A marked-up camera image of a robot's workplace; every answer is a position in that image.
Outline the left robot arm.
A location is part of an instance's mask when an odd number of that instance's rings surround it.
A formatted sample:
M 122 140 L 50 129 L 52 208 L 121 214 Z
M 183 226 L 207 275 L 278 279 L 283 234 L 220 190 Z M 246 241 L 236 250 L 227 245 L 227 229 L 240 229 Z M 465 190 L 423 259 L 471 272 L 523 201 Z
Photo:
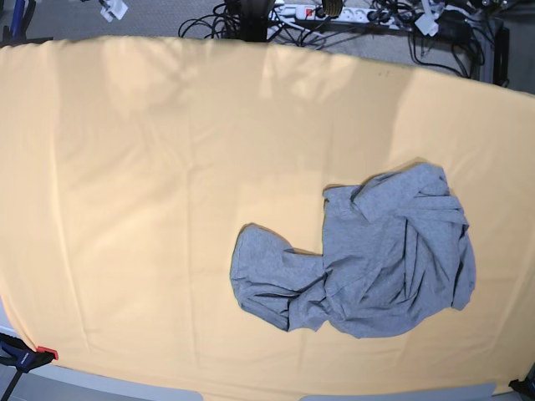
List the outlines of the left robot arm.
M 504 18 L 534 17 L 534 1 L 531 0 L 452 0 L 444 1 L 444 4 L 450 8 L 462 10 L 469 16 L 485 14 Z

